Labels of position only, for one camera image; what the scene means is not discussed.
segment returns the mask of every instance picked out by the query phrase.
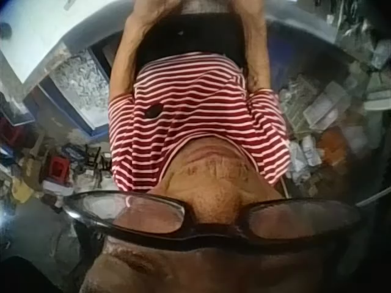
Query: metal rod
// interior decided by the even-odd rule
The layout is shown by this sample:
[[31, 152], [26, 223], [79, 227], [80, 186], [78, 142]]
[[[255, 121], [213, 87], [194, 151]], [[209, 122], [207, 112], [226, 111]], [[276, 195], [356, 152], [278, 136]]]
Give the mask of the metal rod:
[[377, 201], [388, 194], [391, 194], [391, 186], [379, 192], [378, 194], [375, 194], [374, 196], [367, 198], [366, 200], [356, 203], [356, 206], [358, 206], [359, 208], [363, 208], [364, 206], [367, 206], [368, 204], [371, 204], [374, 201]]

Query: glasses frame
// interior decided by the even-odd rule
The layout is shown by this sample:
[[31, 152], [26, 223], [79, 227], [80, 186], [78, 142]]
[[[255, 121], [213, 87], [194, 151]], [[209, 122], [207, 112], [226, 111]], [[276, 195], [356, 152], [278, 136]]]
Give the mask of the glasses frame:
[[[155, 200], [160, 203], [169, 204], [178, 209], [182, 209], [184, 210], [183, 223], [181, 227], [173, 233], [146, 233], [114, 225], [87, 211], [80, 210], [75, 205], [78, 200], [85, 196], [110, 194], [122, 194], [125, 197], [133, 196], [148, 198], [150, 200]], [[269, 208], [282, 203], [321, 203], [325, 201], [337, 202], [338, 204], [345, 205], [347, 208], [352, 209], [352, 211], [357, 213], [358, 221], [337, 230], [330, 230], [314, 236], [301, 237], [297, 239], [264, 239], [255, 235], [250, 229], [249, 217], [251, 212], [259, 211], [260, 209]], [[143, 247], [170, 251], [192, 251], [200, 248], [223, 248], [244, 254], [273, 254], [281, 252], [297, 252], [309, 248], [316, 248], [329, 244], [331, 241], [338, 241], [339, 239], [345, 240], [348, 235], [358, 229], [358, 227], [360, 227], [364, 222], [363, 213], [355, 206], [350, 206], [339, 201], [313, 198], [281, 199], [249, 204], [242, 208], [233, 225], [215, 223], [198, 224], [193, 208], [189, 204], [180, 200], [162, 197], [160, 195], [141, 194], [137, 192], [105, 190], [83, 192], [66, 197], [64, 200], [64, 210], [70, 217], [80, 221], [89, 228], [94, 228], [105, 235], [112, 236], [126, 242], [131, 242], [132, 244], [141, 245]]]

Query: red container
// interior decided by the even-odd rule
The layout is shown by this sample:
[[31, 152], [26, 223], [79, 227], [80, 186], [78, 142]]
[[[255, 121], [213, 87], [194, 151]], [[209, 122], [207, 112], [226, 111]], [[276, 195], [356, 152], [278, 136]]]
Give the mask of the red container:
[[23, 135], [23, 126], [12, 126], [7, 119], [0, 118], [0, 137], [10, 147], [17, 147]]
[[70, 161], [64, 157], [52, 157], [48, 177], [59, 184], [65, 184], [68, 180]]

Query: wall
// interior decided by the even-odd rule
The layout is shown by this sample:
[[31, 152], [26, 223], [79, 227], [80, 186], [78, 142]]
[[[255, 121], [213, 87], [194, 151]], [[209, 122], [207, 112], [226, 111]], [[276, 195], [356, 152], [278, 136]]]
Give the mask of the wall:
[[1, 51], [23, 83], [61, 38], [84, 19], [120, 0], [13, 0], [0, 12], [12, 28], [10, 40], [2, 40]]

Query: glasses lens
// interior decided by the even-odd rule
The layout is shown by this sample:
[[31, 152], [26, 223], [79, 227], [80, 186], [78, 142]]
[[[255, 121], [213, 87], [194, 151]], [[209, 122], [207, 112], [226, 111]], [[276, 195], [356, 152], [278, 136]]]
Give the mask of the glasses lens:
[[357, 223], [359, 212], [337, 201], [287, 201], [250, 214], [252, 232], [264, 239], [293, 240], [340, 230]]
[[173, 233], [181, 228], [184, 217], [181, 206], [142, 194], [89, 193], [73, 206], [103, 223], [144, 233]]

